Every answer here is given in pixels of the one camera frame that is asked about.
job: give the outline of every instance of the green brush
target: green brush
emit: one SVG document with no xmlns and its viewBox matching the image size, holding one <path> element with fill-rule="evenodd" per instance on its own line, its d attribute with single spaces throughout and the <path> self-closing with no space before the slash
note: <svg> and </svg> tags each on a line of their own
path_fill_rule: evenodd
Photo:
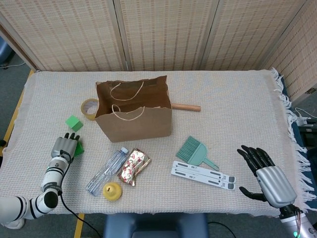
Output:
<svg viewBox="0 0 317 238">
<path fill-rule="evenodd" d="M 214 170 L 219 171 L 219 167 L 206 158 L 207 148 L 194 137 L 189 136 L 176 156 L 187 164 L 198 166 L 202 162 L 208 164 Z"/>
</svg>

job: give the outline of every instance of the brush bristles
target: brush bristles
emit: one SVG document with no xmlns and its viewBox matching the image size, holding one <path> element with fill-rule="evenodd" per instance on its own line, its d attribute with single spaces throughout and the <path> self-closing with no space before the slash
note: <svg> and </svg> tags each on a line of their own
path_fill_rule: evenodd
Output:
<svg viewBox="0 0 317 238">
<path fill-rule="evenodd" d="M 176 156 L 181 160 L 188 162 L 199 145 L 200 142 L 198 140 L 196 140 L 192 136 L 189 136 L 186 142 L 183 144 L 182 148 L 180 148 L 180 150 L 177 152 Z"/>
</svg>

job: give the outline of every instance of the wooden stick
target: wooden stick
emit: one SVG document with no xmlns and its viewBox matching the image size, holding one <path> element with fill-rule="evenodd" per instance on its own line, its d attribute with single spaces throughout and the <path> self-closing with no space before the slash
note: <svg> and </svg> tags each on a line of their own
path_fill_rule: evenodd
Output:
<svg viewBox="0 0 317 238">
<path fill-rule="evenodd" d="M 172 103 L 172 109 L 200 112 L 200 106 Z"/>
</svg>

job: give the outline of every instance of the robotic arm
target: robotic arm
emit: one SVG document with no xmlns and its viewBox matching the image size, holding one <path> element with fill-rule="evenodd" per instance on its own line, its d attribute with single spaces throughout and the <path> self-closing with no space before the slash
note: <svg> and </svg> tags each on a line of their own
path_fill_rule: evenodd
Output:
<svg viewBox="0 0 317 238">
<path fill-rule="evenodd" d="M 293 203 L 297 197 L 283 171 L 262 149 L 242 145 L 238 153 L 243 156 L 256 177 L 263 193 L 252 193 L 244 187 L 241 192 L 250 199 L 268 202 L 281 212 L 280 220 L 293 238 L 315 238 L 317 233 L 306 215 Z"/>
<path fill-rule="evenodd" d="M 59 137 L 52 149 L 52 160 L 45 172 L 41 184 L 42 194 L 36 198 L 27 199 L 23 196 L 0 197 L 0 223 L 9 224 L 19 219 L 36 219 L 51 210 L 58 204 L 61 195 L 61 184 L 74 159 L 74 153 L 79 140 L 69 133 L 64 138 Z"/>
</svg>

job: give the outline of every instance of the snack wrapper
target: snack wrapper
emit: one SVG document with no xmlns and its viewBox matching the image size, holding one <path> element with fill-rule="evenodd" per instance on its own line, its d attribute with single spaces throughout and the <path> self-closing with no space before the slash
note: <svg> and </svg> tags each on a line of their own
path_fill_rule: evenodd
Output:
<svg viewBox="0 0 317 238">
<path fill-rule="evenodd" d="M 151 159 L 143 151 L 134 148 L 120 169 L 118 177 L 121 181 L 135 186 L 136 176 L 149 164 Z"/>
</svg>

